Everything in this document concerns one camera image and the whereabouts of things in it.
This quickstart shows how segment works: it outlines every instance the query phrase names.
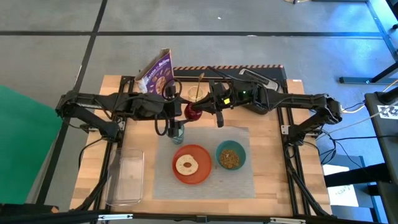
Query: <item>concrete floor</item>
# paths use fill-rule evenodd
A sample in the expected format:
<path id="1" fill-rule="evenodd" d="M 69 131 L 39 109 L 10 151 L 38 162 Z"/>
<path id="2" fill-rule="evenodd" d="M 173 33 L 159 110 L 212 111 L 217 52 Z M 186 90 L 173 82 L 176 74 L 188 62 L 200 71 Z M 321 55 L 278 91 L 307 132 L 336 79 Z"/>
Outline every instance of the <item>concrete floor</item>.
<path id="1" fill-rule="evenodd" d="M 397 22 L 383 0 L 371 2 L 385 29 Z M 3 0 L 0 30 L 92 30 L 100 4 L 101 0 Z M 364 3 L 309 1 L 294 6 L 283 0 L 113 0 L 100 30 L 378 32 Z M 87 42 L 88 37 L 0 37 L 0 83 L 54 107 L 60 95 L 72 89 Z M 97 37 L 81 92 L 98 93 L 103 75 L 135 75 L 163 47 L 172 49 L 175 66 L 283 64 L 288 78 L 303 80 L 307 93 L 329 93 L 343 106 L 384 87 L 342 85 L 338 77 L 372 77 L 394 63 L 381 38 Z M 343 122 L 325 129 L 367 116 L 366 110 L 347 114 Z M 344 135 L 374 132 L 369 121 L 334 137 Z M 47 204 L 68 210 L 85 140 L 82 131 L 68 130 Z M 318 145 L 322 151 L 332 147 L 326 138 Z M 375 139 L 343 145 L 349 154 L 364 156 L 367 165 L 383 161 Z"/>

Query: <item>warning stripe tape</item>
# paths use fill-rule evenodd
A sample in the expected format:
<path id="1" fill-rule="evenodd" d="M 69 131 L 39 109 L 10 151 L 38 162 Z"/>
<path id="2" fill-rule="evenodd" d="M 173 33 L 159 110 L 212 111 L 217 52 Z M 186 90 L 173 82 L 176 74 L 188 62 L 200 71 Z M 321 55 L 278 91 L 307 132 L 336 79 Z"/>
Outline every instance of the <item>warning stripe tape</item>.
<path id="1" fill-rule="evenodd" d="M 214 66 L 216 69 L 239 69 L 239 68 L 283 68 L 283 65 L 219 65 Z M 187 66 L 174 67 L 174 70 L 205 70 L 207 66 Z"/>

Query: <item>gray placemat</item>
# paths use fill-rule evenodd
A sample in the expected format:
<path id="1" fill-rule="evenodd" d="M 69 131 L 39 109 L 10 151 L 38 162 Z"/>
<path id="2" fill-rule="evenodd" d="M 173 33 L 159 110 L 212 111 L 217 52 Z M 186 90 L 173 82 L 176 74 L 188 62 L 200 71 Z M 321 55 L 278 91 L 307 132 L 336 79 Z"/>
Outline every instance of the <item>gray placemat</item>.
<path id="1" fill-rule="evenodd" d="M 238 170 L 226 170 L 215 159 L 217 146 L 226 140 L 239 142 L 246 151 L 246 162 Z M 200 185 L 180 182 L 173 173 L 172 160 L 177 150 L 187 144 L 204 147 L 212 158 L 209 177 Z M 167 136 L 159 137 L 155 163 L 155 199 L 254 198 L 249 131 L 247 128 L 185 128 L 184 142 L 175 145 Z"/>

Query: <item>wooden table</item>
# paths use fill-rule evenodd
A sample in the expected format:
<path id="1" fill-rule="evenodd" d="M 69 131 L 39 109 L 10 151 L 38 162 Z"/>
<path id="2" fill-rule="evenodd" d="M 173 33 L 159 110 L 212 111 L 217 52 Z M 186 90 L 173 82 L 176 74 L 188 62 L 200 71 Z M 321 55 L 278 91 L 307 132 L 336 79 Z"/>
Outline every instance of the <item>wooden table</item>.
<path id="1" fill-rule="evenodd" d="M 121 76 L 106 75 L 100 94 L 118 92 Z M 182 97 L 188 99 L 187 91 L 192 82 L 183 83 Z M 208 91 L 208 85 L 201 85 Z M 301 80 L 288 81 L 289 92 L 303 93 Z M 95 112 L 106 119 L 102 111 Z M 294 120 L 301 123 L 309 117 L 308 110 L 293 110 Z M 153 198 L 155 177 L 155 155 L 157 153 L 157 135 L 153 121 L 133 121 L 126 125 L 124 146 L 142 149 L 145 154 L 144 195 L 141 202 L 133 207 L 117 208 L 115 212 L 171 213 L 171 214 L 212 214 L 212 215 L 261 215 L 292 216 L 289 186 L 280 139 L 279 122 L 276 110 L 266 115 L 255 114 L 242 107 L 223 110 L 224 125 L 247 127 L 250 132 L 251 161 L 256 197 L 233 200 L 156 200 Z M 187 123 L 187 127 L 217 127 L 215 115 L 203 113 L 197 122 Z M 100 138 L 99 133 L 90 133 L 87 143 Z M 97 184 L 103 162 L 105 141 L 89 147 L 83 156 L 76 181 L 70 208 L 79 206 Z M 323 179 L 323 171 L 317 150 L 311 145 L 300 147 L 305 174 L 305 183 L 322 208 L 331 214 L 328 192 Z M 296 186 L 299 212 L 303 214 L 300 190 Z"/>

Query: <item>cereal box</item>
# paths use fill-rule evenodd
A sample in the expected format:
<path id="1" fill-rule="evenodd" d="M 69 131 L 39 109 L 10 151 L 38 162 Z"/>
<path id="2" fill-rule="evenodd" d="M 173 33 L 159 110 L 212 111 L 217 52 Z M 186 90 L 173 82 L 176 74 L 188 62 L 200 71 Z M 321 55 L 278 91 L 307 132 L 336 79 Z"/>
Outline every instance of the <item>cereal box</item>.
<path id="1" fill-rule="evenodd" d="M 173 66 L 170 49 L 162 49 L 143 71 L 135 78 L 141 93 L 161 95 L 164 85 L 173 79 Z"/>

